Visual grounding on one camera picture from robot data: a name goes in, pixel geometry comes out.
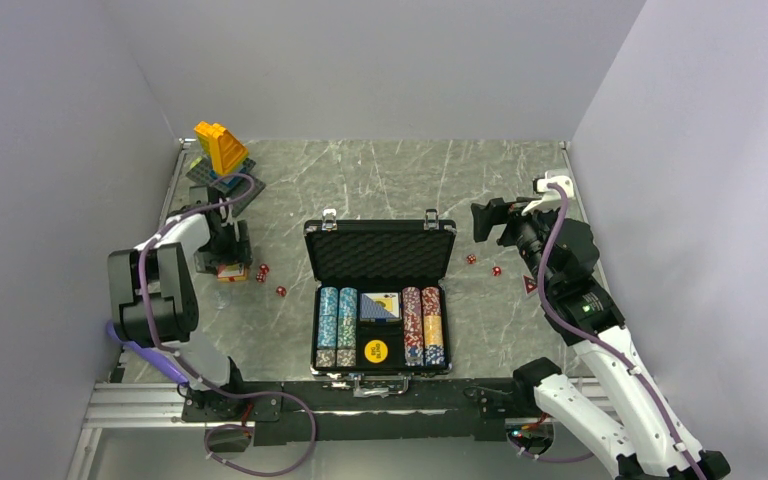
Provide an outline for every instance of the open briefcase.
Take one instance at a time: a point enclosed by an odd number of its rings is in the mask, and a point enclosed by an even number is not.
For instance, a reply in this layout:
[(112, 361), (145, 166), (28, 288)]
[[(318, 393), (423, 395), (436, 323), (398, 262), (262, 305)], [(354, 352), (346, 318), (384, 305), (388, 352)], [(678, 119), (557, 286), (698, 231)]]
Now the open briefcase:
[(322, 219), (305, 222), (305, 243), (320, 282), (313, 375), (354, 379), (356, 387), (365, 375), (398, 376), (406, 387), (413, 375), (449, 373), (440, 280), (456, 233), (455, 222), (438, 220), (436, 210), (427, 210), (422, 220), (337, 221), (336, 211), (326, 209)]

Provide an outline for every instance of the cable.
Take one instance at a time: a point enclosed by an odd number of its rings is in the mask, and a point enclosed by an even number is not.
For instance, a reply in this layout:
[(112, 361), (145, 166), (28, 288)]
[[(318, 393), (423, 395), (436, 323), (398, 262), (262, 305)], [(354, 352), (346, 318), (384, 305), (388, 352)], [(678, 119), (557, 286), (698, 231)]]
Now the cable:
[(163, 345), (163, 343), (160, 341), (160, 336), (157, 334), (157, 324), (154, 321), (154, 311), (151, 308), (151, 296), (149, 295), (149, 292), (148, 292), (148, 279), (146, 275), (146, 259), (148, 258), (148, 252), (157, 244), (157, 242), (161, 238), (163, 238), (164, 235), (166, 235), (169, 232), (169, 230), (172, 229), (172, 227), (180, 223), (182, 220), (192, 217), (193, 215), (198, 215), (200, 213), (204, 213), (217, 208), (223, 208), (231, 204), (237, 203), (245, 199), (246, 197), (248, 197), (249, 194), (251, 194), (252, 190), (254, 190), (254, 179), (251, 176), (246, 175), (244, 173), (232, 173), (229, 175), (225, 175), (217, 180), (214, 180), (213, 183), (211, 183), (211, 186), (215, 185), (217, 182), (223, 181), (231, 177), (236, 177), (236, 178), (241, 178), (243, 180), (246, 180), (249, 183), (249, 188), (247, 188), (242, 195), (239, 195), (232, 199), (225, 200), (219, 203), (213, 203), (209, 205), (196, 207), (191, 210), (187, 210), (186, 212), (181, 213), (176, 217), (172, 217), (172, 218), (175, 218), (176, 220), (166, 223), (163, 227), (160, 228), (160, 230), (157, 231), (156, 234), (154, 234), (154, 236), (151, 237), (151, 239), (149, 239), (148, 242), (146, 242), (145, 247), (143, 247), (142, 251), (140, 251), (140, 256), (137, 261), (137, 274), (139, 276), (139, 282), (140, 282), (140, 294), (142, 296), (143, 304), (145, 305), (146, 320), (148, 321), (148, 330), (149, 330), (149, 333), (151, 334), (151, 340), (154, 343), (154, 346), (158, 350), (171, 354), (172, 357), (175, 359), (175, 361), (178, 362), (178, 365), (180, 365), (181, 368), (185, 372), (187, 372), (192, 378), (197, 379), (199, 383), (202, 383), (203, 385), (207, 386), (214, 392), (226, 398), (231, 398), (235, 400), (247, 400), (247, 399), (253, 399), (258, 397), (273, 396), (273, 395), (278, 397), (283, 397), (297, 403), (302, 408), (302, 410), (305, 413), (307, 413), (307, 416), (310, 419), (310, 443), (308, 444), (307, 449), (305, 450), (304, 454), (295, 463), (293, 463), (287, 468), (278, 470), (276, 472), (258, 472), (256, 470), (249, 470), (245, 467), (237, 465), (236, 463), (229, 462), (228, 460), (218, 456), (216, 453), (210, 450), (210, 445), (209, 445), (210, 437), (217, 431), (242, 430), (244, 433), (251, 434), (252, 433), (251, 428), (246, 427), (245, 425), (236, 425), (236, 424), (220, 425), (218, 427), (215, 427), (209, 430), (207, 434), (204, 436), (204, 450), (207, 452), (207, 458), (210, 458), (216, 462), (219, 462), (225, 465), (226, 467), (233, 468), (238, 472), (242, 472), (248, 475), (253, 475), (255, 477), (278, 477), (286, 473), (292, 472), (293, 470), (298, 468), (299, 465), (304, 463), (308, 459), (308, 457), (310, 457), (310, 455), (313, 453), (313, 449), (316, 446), (316, 418), (313, 416), (313, 411), (300, 398), (286, 392), (256, 392), (256, 393), (246, 393), (246, 394), (231, 393), (231, 392), (226, 392), (222, 390), (220, 386), (214, 384), (210, 380), (203, 378), (201, 374), (199, 374), (195, 370), (195, 368), (193, 368), (192, 365), (190, 365), (183, 357), (181, 357), (181, 354), (180, 352), (178, 352), (177, 349), (174, 349), (172, 347), (167, 347), (166, 345)]
[[(561, 227), (564, 224), (564, 219), (567, 216), (567, 210), (569, 209), (569, 198), (567, 197), (567, 193), (564, 191), (563, 187), (557, 183), (551, 183), (548, 185), (548, 187), (557, 191), (561, 195), (561, 209), (560, 212), (558, 212), (558, 219), (555, 221), (555, 225), (552, 226), (552, 231), (549, 234), (549, 239), (546, 241), (546, 247), (543, 250), (543, 258), (540, 259), (540, 266), (537, 269), (537, 293), (540, 296), (540, 304), (542, 305), (543, 310), (546, 312), (546, 315), (548, 315), (549, 318), (551, 318), (552, 321), (555, 322), (559, 327), (584, 340), (588, 340), (602, 347), (613, 356), (615, 356), (620, 362), (622, 362), (627, 370), (634, 370), (636, 365), (622, 352), (607, 342), (604, 342), (599, 337), (591, 335), (584, 330), (570, 325), (563, 318), (561, 318), (561, 316), (558, 315), (558, 312), (556, 312), (555, 309), (552, 308), (552, 305), (549, 304), (549, 299), (546, 297), (546, 270), (549, 264), (549, 255), (552, 253), (552, 247), (555, 246), (555, 241), (558, 239), (558, 235), (561, 232)], [(637, 378), (640, 384), (643, 385), (643, 388), (647, 393), (649, 393), (649, 396), (652, 397), (652, 401), (655, 403), (655, 407), (658, 408), (658, 412), (661, 414), (661, 418), (663, 418), (664, 423), (667, 425), (670, 436), (673, 438), (673, 440), (675, 440), (676, 445), (683, 444), (684, 442), (681, 441), (681, 435), (679, 435), (678, 430), (676, 430), (676, 427), (670, 418), (670, 414), (667, 412), (667, 407), (664, 405), (664, 402), (661, 400), (658, 392), (655, 391), (655, 387), (651, 382), (649, 382), (649, 379), (646, 378), (642, 372), (634, 373), (634, 376)], [(687, 460), (687, 463), (690, 464), (690, 468), (693, 470), (693, 473), (696, 474), (696, 477), (699, 480), (706, 480), (707, 477), (702, 472), (702, 469), (699, 467), (696, 461), (693, 460), (693, 455), (691, 455), (690, 452), (688, 452), (686, 449), (684, 449), (681, 454), (684, 459)]]
[(191, 400), (190, 396), (186, 393), (181, 393), (181, 387), (188, 387), (190, 385), (189, 382), (186, 383), (179, 383), (177, 386), (175, 386), (175, 391), (178, 392), (178, 395), (181, 396), (184, 400)]
[(565, 463), (576, 463), (576, 462), (583, 462), (585, 460), (589, 460), (594, 457), (593, 452), (587, 452), (585, 454), (579, 455), (577, 457), (572, 458), (543, 458), (539, 454), (535, 455), (528, 450), (525, 449), (525, 447), (521, 447), (514, 442), (510, 436), (508, 436), (508, 443), (514, 447), (514, 450), (517, 451), (517, 455), (525, 455), (526, 457), (534, 460), (535, 462), (543, 462), (543, 463), (555, 463), (555, 464), (565, 464)]
[(246, 422), (249, 420), (249, 415), (251, 414), (251, 411), (254, 409), (254, 404), (249, 402), (249, 406), (246, 407), (245, 413), (243, 413), (243, 418), (240, 419), (240, 424), (245, 425)]
[(522, 428), (523, 430), (528, 430), (528, 431), (535, 430), (540, 425), (543, 425), (543, 422), (545, 422), (548, 418), (549, 418), (549, 414), (546, 412), (543, 412), (543, 414), (540, 415), (540, 418), (538, 418), (536, 422), (523, 425)]

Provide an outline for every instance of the black carrying case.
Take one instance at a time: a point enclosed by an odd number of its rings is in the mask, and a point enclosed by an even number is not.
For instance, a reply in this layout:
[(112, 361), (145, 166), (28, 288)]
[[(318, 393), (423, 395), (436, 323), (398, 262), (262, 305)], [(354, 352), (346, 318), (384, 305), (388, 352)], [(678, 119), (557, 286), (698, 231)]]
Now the black carrying case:
[[(436, 210), (427, 210), (422, 220), (336, 220), (336, 211), (326, 209), (322, 219), (304, 224), (316, 289), (310, 368), (315, 376), (332, 379), (363, 375), (409, 378), (449, 373), (452, 365), (446, 292), (440, 280), (446, 275), (457, 229), (453, 220), (438, 220)], [(356, 363), (352, 367), (316, 367), (319, 302), (322, 287), (352, 287), (366, 292), (399, 292), (405, 287), (437, 287), (443, 324), (444, 364), (408, 367), (404, 355), (404, 322), (369, 325), (358, 321)], [(380, 364), (366, 361), (366, 342), (386, 338), (389, 353)]]

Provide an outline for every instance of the yellow sticker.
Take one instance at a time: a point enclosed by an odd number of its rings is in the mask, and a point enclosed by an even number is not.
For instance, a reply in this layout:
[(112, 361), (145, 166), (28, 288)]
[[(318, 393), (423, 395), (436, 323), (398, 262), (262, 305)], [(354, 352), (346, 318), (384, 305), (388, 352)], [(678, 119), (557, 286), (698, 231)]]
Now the yellow sticker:
[(387, 344), (381, 340), (372, 340), (363, 349), (366, 359), (372, 363), (381, 363), (387, 359)]

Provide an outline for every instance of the white wall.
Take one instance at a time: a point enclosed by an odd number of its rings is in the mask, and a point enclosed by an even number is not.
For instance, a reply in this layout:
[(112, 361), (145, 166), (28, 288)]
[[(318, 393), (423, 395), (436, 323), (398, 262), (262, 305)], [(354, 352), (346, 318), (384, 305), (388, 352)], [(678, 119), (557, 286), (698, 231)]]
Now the white wall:
[(115, 352), (106, 257), (157, 225), (176, 144), (96, 1), (0, 0), (0, 479), (66, 475)]
[(643, 0), (104, 0), (177, 135), (570, 139)]
[(734, 479), (768, 478), (768, 1), (649, 0), (573, 138), (612, 291)]
[[(101, 436), (90, 480), (239, 480), (240, 473), (205, 461), (198, 448), (204, 432), (190, 428), (107, 430)], [(566, 429), (547, 457), (569, 458), (586, 452)], [(304, 453), (303, 442), (257, 447), (235, 458), (248, 468), (274, 472)], [(612, 480), (596, 459), (570, 465), (535, 463), (517, 457), (507, 442), (471, 438), (358, 440), (320, 442), (313, 456), (281, 480), (401, 480), (422, 472), (427, 480)]]

